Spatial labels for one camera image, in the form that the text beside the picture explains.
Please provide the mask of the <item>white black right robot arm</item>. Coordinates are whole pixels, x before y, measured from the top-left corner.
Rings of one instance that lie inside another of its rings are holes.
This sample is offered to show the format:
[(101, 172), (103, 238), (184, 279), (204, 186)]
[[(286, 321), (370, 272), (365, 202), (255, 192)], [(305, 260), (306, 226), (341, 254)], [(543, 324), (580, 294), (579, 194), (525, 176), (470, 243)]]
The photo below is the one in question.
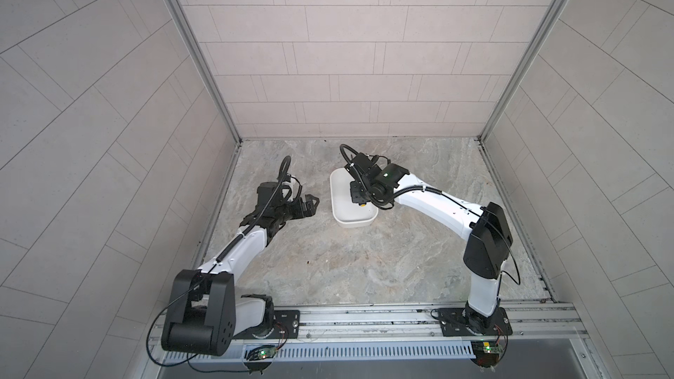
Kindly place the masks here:
[(513, 237), (504, 210), (495, 203), (472, 204), (437, 189), (396, 164), (380, 169), (374, 163), (345, 166), (353, 177), (352, 200), (380, 209), (408, 206), (443, 224), (465, 241), (463, 263), (470, 270), (470, 293), (463, 309), (449, 323), (475, 335), (510, 331), (501, 324), (502, 268), (511, 256)]

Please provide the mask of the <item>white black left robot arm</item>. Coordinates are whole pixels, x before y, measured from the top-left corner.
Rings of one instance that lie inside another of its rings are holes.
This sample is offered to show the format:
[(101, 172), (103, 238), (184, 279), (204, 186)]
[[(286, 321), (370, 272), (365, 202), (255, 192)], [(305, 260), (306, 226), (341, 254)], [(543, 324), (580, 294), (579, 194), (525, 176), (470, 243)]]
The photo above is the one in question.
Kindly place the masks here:
[(301, 192), (295, 177), (260, 184), (256, 207), (244, 217), (233, 240), (199, 268), (176, 276), (161, 333), (163, 350), (220, 356), (239, 334), (265, 338), (274, 331), (273, 298), (238, 298), (235, 280), (289, 221), (316, 214), (319, 198)]

